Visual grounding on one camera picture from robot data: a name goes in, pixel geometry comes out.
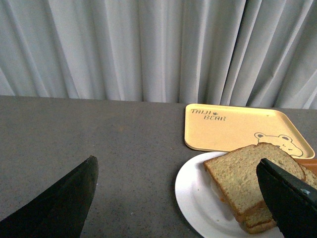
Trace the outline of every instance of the yellow tray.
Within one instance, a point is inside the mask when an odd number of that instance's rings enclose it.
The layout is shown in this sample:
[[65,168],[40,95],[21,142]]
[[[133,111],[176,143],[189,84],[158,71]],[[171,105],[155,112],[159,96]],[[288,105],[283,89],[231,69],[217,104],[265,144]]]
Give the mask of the yellow tray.
[[189,104],[185,112],[185,143],[194,150],[232,151],[259,142],[279,146],[293,158],[312,159],[315,152],[282,112]]

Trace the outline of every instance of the bread crust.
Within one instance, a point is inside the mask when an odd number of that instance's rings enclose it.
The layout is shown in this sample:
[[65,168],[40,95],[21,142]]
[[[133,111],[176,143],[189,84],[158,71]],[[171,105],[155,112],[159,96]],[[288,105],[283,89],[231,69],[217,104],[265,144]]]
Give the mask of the bread crust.
[[275,220],[271,219],[271,220],[268,220],[267,222],[264,222],[252,227],[246,226],[245,229],[250,234],[257,234],[257,233],[265,232],[269,229],[272,229],[275,226],[276,226]]

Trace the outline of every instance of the orange object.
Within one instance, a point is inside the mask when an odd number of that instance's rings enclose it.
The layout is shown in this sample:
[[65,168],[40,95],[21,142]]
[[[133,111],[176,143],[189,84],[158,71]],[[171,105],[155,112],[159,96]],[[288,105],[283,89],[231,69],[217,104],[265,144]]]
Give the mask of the orange object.
[[317,175],[317,159],[295,159],[297,163],[304,165],[307,169]]

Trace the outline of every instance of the bread slice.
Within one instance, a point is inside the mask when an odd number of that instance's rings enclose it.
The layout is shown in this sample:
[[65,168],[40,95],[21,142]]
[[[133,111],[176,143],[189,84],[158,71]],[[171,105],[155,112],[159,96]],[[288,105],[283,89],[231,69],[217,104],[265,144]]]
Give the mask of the bread slice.
[[[305,166],[301,165],[306,175],[306,183],[313,188],[317,189],[317,175]],[[248,233],[256,234],[264,232],[276,226],[276,222],[267,207],[258,209],[254,214],[246,216],[245,230]]]
[[204,161],[205,169],[223,193],[239,223],[257,209],[265,207],[256,174],[256,167],[262,158],[271,160],[301,180],[306,179],[303,169],[290,155],[269,143],[249,145]]
[[256,234],[265,232],[276,226],[276,222],[273,219],[268,207],[262,207],[256,210],[252,215],[246,216],[244,222],[245,230],[248,233]]
[[312,186],[314,189],[317,189],[317,175],[313,171],[307,169],[304,165],[300,165],[300,166],[304,170],[306,175],[305,182],[308,185]]

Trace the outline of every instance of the sandwich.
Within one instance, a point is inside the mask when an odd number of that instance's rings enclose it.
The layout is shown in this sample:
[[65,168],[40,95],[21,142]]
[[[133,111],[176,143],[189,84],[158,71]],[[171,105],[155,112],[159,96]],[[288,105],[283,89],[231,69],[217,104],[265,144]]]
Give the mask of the sandwich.
[[249,145],[203,162],[235,219],[251,234],[276,226],[262,197],[256,174],[262,158],[269,159],[302,181],[308,177],[303,166],[270,143]]

